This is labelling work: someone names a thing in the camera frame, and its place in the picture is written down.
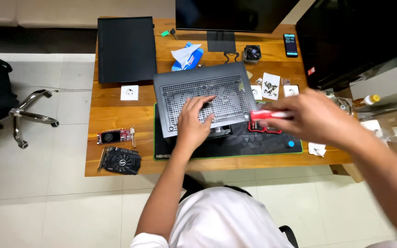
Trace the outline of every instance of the hand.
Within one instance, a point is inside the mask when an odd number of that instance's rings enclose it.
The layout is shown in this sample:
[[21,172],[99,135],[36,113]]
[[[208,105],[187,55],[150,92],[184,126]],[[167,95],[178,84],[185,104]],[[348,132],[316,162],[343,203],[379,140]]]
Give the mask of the hand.
[[181,149],[190,155],[199,147],[211,132],[214,114],[208,115],[205,123],[199,121],[199,111],[205,102],[215,99],[215,96],[186,99],[178,118],[176,149]]
[[323,93],[307,89],[304,93],[268,103],[265,110],[291,110],[293,120],[267,119],[261,126],[276,127],[300,139],[333,145],[352,146],[366,130],[352,116],[341,110]]

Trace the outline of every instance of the monitor stand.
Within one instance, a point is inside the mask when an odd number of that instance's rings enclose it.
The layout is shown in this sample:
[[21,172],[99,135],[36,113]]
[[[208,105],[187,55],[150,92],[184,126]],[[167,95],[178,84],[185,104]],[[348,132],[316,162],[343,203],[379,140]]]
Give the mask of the monitor stand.
[[208,52],[236,52],[235,34],[226,31],[207,31]]

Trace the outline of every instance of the black mouse pad with green edge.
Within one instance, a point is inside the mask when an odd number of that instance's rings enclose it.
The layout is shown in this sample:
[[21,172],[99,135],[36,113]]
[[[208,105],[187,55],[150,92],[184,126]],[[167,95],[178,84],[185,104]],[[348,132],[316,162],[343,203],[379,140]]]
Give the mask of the black mouse pad with green edge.
[[[206,140],[192,154],[191,158],[227,158],[257,155],[302,153],[301,140],[287,133],[249,132],[247,122],[232,124],[232,135]],[[176,145],[177,136],[163,138],[157,103],[154,105],[154,160],[168,160]],[[294,147],[287,148],[289,141]]]

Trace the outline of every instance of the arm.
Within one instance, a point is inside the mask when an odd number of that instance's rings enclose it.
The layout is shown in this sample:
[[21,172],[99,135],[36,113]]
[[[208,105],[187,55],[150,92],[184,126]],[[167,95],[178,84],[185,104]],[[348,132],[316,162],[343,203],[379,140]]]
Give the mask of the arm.
[[211,114],[201,124],[199,111],[205,102],[214,98],[215,96],[187,99],[178,119],[176,147],[143,208],[135,235],[157,234],[169,242],[176,221],[185,166],[194,150],[205,141],[214,118]]
[[295,117],[293,120],[268,119],[261,121],[261,125],[278,127],[304,140],[333,145],[352,155],[385,214],[397,228],[397,155],[392,150],[324,94],[313,90],[265,105],[264,109],[292,110]]

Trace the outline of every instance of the perforated metal panel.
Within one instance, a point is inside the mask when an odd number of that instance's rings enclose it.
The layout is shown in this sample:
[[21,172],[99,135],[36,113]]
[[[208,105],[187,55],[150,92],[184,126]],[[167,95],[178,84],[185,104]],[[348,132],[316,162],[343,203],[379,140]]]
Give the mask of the perforated metal panel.
[[233,118],[246,118],[251,111],[240,74],[161,86],[166,125],[169,132],[177,130],[177,118],[187,98],[216,95],[202,108],[198,119],[203,123],[214,113],[213,123]]

